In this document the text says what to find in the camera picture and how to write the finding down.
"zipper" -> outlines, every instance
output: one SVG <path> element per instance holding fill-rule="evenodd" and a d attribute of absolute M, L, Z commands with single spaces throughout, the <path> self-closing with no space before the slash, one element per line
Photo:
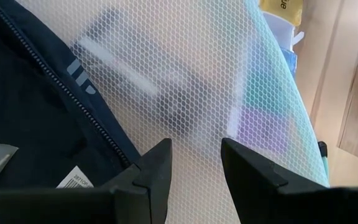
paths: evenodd
<path fill-rule="evenodd" d="M 38 63 L 40 68 L 47 74 L 52 81 L 59 86 L 63 90 L 63 92 L 77 105 L 77 107 L 84 113 L 84 115 L 89 119 L 90 123 L 94 126 L 94 128 L 99 132 L 100 135 L 104 138 L 105 141 L 109 143 L 113 151 L 118 155 L 119 160 L 123 164 L 124 168 L 128 168 L 131 163 L 129 159 L 124 154 L 122 149 L 117 145 L 117 143 L 112 139 L 112 137 L 107 133 L 107 131 L 99 124 L 99 122 L 94 118 L 94 116 L 85 108 L 85 106 L 78 100 L 77 97 L 67 88 L 67 86 L 60 81 L 58 76 L 54 74 L 54 72 L 48 68 L 47 64 L 42 60 L 42 57 L 36 53 L 30 44 L 26 41 L 26 39 L 21 35 L 18 28 L 9 20 L 9 18 L 5 15 L 5 13 L 0 8 L 0 18 L 4 21 L 4 23 L 10 28 L 10 30 L 14 33 L 14 35 L 21 42 L 23 47 L 29 53 L 29 55 Z"/>

